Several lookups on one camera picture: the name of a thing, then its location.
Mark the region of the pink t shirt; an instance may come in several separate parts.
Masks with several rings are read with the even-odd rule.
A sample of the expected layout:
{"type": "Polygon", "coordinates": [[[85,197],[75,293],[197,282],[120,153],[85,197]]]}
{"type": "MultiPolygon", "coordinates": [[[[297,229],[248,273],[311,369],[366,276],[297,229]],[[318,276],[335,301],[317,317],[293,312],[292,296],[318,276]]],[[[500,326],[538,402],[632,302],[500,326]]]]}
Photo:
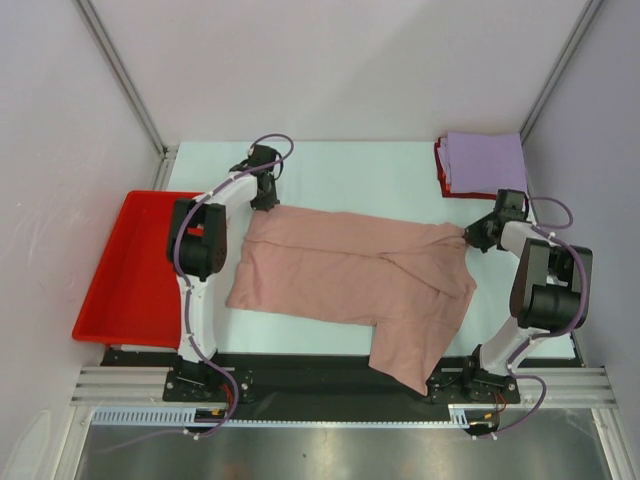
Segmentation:
{"type": "Polygon", "coordinates": [[[253,215],[230,308],[374,328],[369,366],[420,395],[476,290],[461,228],[277,206],[253,215]]]}

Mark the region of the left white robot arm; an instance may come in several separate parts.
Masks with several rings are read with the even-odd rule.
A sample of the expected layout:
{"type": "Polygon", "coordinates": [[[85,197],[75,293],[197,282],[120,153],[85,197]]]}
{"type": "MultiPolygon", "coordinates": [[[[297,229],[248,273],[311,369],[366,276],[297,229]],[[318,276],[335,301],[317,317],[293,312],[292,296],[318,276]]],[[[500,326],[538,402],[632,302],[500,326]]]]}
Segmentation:
{"type": "Polygon", "coordinates": [[[228,254],[227,223],[235,210],[248,205],[269,211],[278,203],[276,152],[250,156],[233,166],[219,186],[173,204],[167,258],[176,274],[181,327],[177,358],[165,381],[167,402],[210,401],[232,382],[211,365],[217,351],[214,333],[215,276],[228,254]]]}

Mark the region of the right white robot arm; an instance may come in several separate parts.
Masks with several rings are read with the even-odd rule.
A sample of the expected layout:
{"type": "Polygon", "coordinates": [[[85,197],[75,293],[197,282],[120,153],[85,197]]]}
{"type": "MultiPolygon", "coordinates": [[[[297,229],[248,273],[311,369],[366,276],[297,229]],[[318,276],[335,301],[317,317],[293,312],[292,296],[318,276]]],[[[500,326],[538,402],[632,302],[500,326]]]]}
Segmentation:
{"type": "Polygon", "coordinates": [[[517,389],[516,369],[542,342],[585,323],[593,253],[506,213],[474,222],[464,238],[482,252],[495,247],[519,260],[509,318],[467,357],[462,371],[461,391],[473,401],[484,401],[517,389]]]}

